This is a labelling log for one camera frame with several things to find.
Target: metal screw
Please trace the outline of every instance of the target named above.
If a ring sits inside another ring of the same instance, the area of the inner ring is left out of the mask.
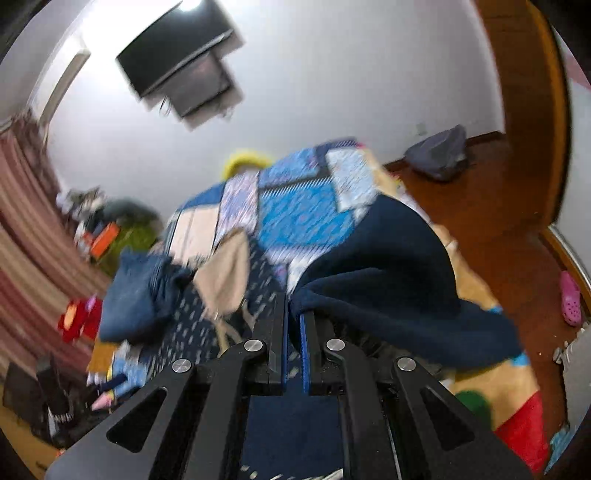
[[[191,362],[186,358],[179,358],[173,363],[173,370],[178,374],[183,374],[191,368]]]
[[[398,359],[398,368],[405,372],[412,372],[416,366],[415,361],[407,356]]]
[[[260,340],[247,340],[244,343],[244,348],[249,352],[258,352],[262,348],[262,342]]]
[[[326,342],[326,346],[333,352],[340,352],[343,348],[345,348],[345,342],[340,338],[331,338],[328,342]]]

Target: navy blue blanket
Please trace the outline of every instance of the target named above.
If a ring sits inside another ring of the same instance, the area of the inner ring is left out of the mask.
[[[522,351],[511,320],[458,298],[433,230],[384,195],[342,244],[306,269],[290,308],[294,322],[317,310],[445,367],[489,367]]]

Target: red object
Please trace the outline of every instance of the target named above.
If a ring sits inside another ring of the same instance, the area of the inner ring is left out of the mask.
[[[70,325],[67,326],[65,319],[69,309],[75,309],[75,313]],[[62,340],[70,343],[72,340],[80,338],[80,335],[84,335],[90,340],[96,339],[102,309],[103,301],[96,297],[71,301],[67,306],[66,313],[57,322],[57,328],[61,331]]]
[[[495,433],[534,473],[542,470],[548,458],[548,443],[540,392],[534,393]]]
[[[90,254],[96,259],[100,258],[109,248],[109,245],[113,243],[113,240],[117,238],[117,235],[119,235],[119,227],[115,222],[111,222],[95,238],[92,247],[90,247]]]

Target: red cloth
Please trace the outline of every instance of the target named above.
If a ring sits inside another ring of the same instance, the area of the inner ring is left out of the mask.
[[[548,458],[548,443],[542,418],[542,396],[537,391],[509,420],[495,430],[497,436],[534,473],[542,470]]]
[[[72,325],[67,330],[64,328],[64,317],[65,314],[60,317],[57,322],[57,327],[61,331],[61,338],[66,343],[70,343],[72,340],[80,338],[80,335],[84,335],[91,340],[96,339],[96,335],[99,332],[100,325],[100,314],[103,309],[103,302],[101,299],[83,299],[71,301],[67,308],[70,306],[76,307],[76,314]]]

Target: gray bag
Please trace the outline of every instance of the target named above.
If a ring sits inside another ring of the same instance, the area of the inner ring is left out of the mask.
[[[466,129],[456,125],[410,147],[404,154],[414,169],[438,181],[449,181],[467,166]]]

